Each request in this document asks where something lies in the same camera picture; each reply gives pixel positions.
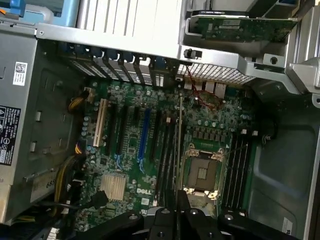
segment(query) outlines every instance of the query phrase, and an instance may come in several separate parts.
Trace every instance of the sticker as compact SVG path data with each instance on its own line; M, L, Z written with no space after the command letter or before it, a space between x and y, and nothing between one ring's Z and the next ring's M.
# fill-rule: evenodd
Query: sticker
M148 198L142 198L142 199L141 199L141 205L147 205L147 206L149 206L149 199L148 199Z
M0 106L0 165L11 166L21 109Z
M239 26L219 26L219 29L239 29Z
M241 23L241 20L226 19L226 20L223 20L222 25L234 25L234 26L238 26L238 25L240 25L240 23Z
M24 86L26 83L28 63L16 62L14 68L13 85Z
M57 170L50 171L33 180L30 203L52 192L55 189L57 172Z
M283 219L282 232L288 235L292 233L292 222L286 217Z

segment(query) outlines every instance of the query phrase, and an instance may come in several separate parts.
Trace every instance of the chipset heatsink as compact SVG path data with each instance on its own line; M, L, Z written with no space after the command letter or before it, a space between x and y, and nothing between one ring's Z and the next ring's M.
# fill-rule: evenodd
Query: chipset heatsink
M100 190L105 192L109 200L123 201L126 181L123 176L105 174L101 179Z

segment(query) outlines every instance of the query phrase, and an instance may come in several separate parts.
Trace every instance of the white pci slot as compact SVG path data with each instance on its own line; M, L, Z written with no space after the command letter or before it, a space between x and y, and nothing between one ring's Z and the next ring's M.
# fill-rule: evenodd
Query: white pci slot
M103 130L106 122L107 107L108 107L108 101L106 99L101 99L99 112L98 112L98 119L96 121L96 128L94 133L94 140L93 140L94 147L100 147L102 145L102 137L103 137L102 135L103 135Z

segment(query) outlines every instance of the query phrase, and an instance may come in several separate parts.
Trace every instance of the power supply label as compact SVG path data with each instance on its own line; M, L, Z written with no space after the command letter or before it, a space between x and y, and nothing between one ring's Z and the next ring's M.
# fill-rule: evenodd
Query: power supply label
M0 105L0 165L11 166L21 109Z

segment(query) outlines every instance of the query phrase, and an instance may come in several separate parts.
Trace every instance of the blue pcie slot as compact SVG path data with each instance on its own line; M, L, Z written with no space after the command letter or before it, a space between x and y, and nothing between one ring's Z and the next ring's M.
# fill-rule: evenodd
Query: blue pcie slot
M150 115L151 115L151 109L148 108L145 110L145 113L144 113L141 140L140 140L139 152L137 157L137 162L139 163L140 171L143 173L144 173L143 163L144 163L145 150L146 150L146 144L147 144Z

